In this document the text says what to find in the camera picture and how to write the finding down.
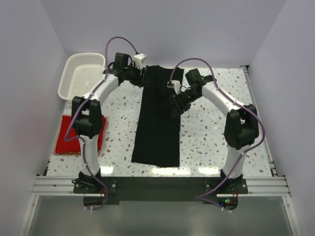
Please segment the black t shirt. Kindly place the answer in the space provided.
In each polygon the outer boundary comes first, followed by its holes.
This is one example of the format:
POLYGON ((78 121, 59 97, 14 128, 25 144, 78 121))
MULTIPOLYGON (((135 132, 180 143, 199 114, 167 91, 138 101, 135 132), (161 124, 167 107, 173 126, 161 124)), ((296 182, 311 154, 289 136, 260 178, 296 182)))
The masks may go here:
POLYGON ((132 163, 158 167, 180 166, 180 117, 171 118, 174 89, 167 83, 172 69, 149 66, 132 152, 132 163))

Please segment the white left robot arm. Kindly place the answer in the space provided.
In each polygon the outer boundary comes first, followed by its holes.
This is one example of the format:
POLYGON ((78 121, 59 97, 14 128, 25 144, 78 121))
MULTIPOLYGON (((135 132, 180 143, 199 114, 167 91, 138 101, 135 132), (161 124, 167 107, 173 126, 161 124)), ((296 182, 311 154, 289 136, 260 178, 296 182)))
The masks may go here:
POLYGON ((96 177, 100 172, 97 142, 103 128, 101 105, 125 81, 139 88, 147 85, 146 59, 147 55, 144 53, 133 56, 116 53, 114 61, 105 64, 100 82, 84 96, 75 96, 72 99, 70 127, 79 140, 84 165, 79 176, 89 176, 84 186, 91 193, 98 192, 102 187, 101 179, 96 177))

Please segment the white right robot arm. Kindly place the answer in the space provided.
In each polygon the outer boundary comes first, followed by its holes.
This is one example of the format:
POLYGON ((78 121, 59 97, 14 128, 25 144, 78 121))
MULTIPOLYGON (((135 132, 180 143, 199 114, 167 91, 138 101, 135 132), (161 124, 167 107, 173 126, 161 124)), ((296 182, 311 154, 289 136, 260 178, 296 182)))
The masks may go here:
POLYGON ((224 138, 228 145, 227 159, 220 171, 222 179, 219 187, 224 193, 231 193, 237 182, 243 177, 244 159, 241 153, 250 148, 259 136, 257 110, 253 104, 245 105, 234 99, 215 85, 211 75, 202 76, 198 69, 189 70, 185 74, 189 87, 181 90, 178 80, 167 82, 167 87, 175 93, 171 98, 171 117, 177 118, 188 111, 192 102, 203 97, 212 102, 225 116, 224 138))

